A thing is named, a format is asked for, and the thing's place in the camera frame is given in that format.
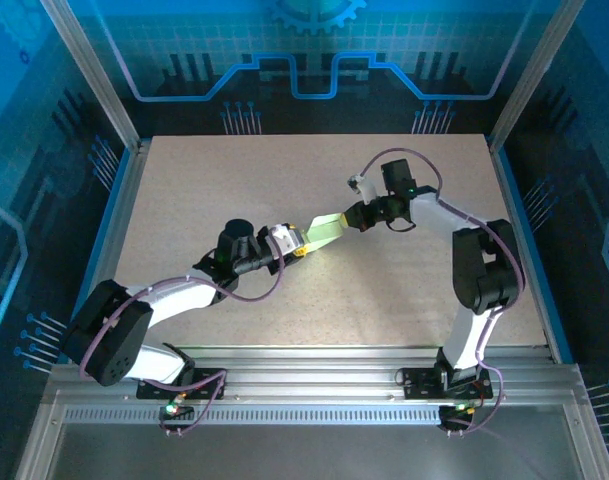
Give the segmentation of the slotted metal strip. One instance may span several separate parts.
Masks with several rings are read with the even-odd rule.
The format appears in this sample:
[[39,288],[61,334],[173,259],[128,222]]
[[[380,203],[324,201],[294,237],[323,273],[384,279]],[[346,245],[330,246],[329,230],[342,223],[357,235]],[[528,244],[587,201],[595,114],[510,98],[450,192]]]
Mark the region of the slotted metal strip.
[[[437,426],[441,408],[420,405],[215,405],[202,425],[414,425]],[[70,407],[66,424],[154,425],[163,420],[162,407]]]

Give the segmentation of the grey metal panel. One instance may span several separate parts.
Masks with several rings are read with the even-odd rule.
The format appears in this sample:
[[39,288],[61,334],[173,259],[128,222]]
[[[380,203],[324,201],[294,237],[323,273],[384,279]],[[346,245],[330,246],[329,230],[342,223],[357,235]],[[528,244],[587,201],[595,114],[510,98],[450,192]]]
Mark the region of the grey metal panel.
[[576,410],[503,407],[470,435],[418,425],[154,425],[39,415],[9,480],[609,480]]

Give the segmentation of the aluminium table rail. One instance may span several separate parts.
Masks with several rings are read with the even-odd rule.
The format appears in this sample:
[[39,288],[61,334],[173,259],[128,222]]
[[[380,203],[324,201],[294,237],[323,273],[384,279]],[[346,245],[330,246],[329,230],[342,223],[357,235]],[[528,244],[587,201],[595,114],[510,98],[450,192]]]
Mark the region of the aluminium table rail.
[[[430,367],[434,348],[395,346],[244,347],[188,349],[198,366],[226,369],[228,404],[401,404],[394,379],[402,367]],[[587,404],[578,366],[554,362],[543,346],[490,347],[486,362],[499,369],[503,405]]]

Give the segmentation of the aluminium left side rail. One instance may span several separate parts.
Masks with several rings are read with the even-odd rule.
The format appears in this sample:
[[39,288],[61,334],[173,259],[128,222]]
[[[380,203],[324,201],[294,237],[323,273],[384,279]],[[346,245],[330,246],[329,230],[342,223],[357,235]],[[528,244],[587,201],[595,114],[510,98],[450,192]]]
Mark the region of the aluminium left side rail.
[[136,153],[124,152],[71,319],[75,318],[99,282],[115,277],[151,144],[151,138],[144,139]]

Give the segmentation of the aluminium right side rail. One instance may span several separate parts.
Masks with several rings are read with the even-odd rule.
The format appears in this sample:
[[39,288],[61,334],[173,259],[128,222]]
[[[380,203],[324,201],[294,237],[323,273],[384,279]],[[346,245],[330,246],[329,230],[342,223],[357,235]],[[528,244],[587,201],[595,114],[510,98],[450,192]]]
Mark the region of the aluminium right side rail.
[[528,295],[537,310],[546,346],[555,363],[574,364],[575,359],[553,298],[508,157],[502,147],[491,146],[489,136],[485,136],[485,141],[488,144],[498,184],[513,225],[522,271],[528,283]]

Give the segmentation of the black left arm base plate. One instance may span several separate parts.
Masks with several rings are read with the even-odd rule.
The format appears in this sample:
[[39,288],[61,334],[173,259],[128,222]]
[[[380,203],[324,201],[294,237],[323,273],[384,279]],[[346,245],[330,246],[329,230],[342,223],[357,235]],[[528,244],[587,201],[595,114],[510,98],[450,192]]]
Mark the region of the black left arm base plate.
[[186,400],[208,400],[225,374],[225,370],[217,368],[193,368],[180,373],[170,384],[141,380],[137,386],[136,398],[170,401],[185,394]]

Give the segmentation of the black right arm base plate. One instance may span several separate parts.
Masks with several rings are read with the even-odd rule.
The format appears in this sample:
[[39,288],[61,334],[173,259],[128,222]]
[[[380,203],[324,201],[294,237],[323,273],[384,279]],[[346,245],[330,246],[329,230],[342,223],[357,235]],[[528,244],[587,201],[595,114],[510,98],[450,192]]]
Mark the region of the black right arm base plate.
[[494,397],[487,369],[475,369],[471,376],[450,379],[441,368],[400,368],[395,382],[403,390],[406,400],[489,400]]

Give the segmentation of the aluminium right frame post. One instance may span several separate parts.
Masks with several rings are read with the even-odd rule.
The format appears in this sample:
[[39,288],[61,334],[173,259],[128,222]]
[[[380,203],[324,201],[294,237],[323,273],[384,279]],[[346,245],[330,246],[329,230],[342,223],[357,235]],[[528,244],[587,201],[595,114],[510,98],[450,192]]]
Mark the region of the aluminium right frame post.
[[488,139],[489,152],[498,154],[550,67],[586,0],[560,0]]

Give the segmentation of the aluminium frame post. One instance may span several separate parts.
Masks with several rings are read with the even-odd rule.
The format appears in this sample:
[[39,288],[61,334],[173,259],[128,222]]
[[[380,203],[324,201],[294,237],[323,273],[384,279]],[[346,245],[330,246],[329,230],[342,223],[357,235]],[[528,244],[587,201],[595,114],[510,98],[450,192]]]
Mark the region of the aluminium frame post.
[[40,0],[118,137],[131,153],[138,153],[141,139],[103,65],[67,0]]
[[489,152],[498,154],[550,67],[586,0],[560,0],[488,139]]

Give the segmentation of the aluminium left frame post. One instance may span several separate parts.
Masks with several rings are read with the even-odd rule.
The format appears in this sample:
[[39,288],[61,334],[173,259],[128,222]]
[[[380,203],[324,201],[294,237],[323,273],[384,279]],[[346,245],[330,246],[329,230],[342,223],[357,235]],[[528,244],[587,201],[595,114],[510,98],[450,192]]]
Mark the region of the aluminium left frame post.
[[40,0],[118,137],[131,153],[138,153],[141,139],[103,65],[67,0]]

